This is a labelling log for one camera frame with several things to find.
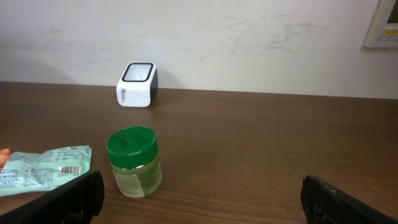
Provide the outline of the green lid plastic jar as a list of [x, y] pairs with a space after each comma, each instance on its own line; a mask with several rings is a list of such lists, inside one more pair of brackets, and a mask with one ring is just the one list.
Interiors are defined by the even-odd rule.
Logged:
[[109, 137], [106, 148], [123, 195], [142, 198], [158, 189], [162, 169], [157, 136], [152, 129], [144, 126], [120, 129]]

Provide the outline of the small orange box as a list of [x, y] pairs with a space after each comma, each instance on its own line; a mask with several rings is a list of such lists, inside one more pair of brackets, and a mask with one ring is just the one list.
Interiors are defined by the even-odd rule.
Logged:
[[1, 149], [0, 150], [0, 171], [2, 171], [2, 169], [6, 165], [7, 161], [10, 159], [11, 154], [12, 153], [11, 153], [10, 149]]

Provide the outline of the light green pouch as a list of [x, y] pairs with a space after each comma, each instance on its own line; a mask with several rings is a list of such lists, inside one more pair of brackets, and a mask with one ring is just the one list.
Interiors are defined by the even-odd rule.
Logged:
[[1, 196], [51, 191], [87, 173], [90, 163], [89, 146], [14, 152], [1, 171]]

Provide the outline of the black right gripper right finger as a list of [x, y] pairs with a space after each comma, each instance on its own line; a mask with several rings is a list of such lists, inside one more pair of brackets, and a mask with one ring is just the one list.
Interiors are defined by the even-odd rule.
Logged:
[[303, 179], [300, 199], [308, 224], [397, 224], [396, 219], [314, 175]]

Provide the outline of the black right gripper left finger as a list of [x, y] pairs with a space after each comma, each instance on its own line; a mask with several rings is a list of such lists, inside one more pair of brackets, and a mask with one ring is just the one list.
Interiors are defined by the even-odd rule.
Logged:
[[100, 171], [87, 172], [1, 215], [1, 224], [89, 224], [104, 201]]

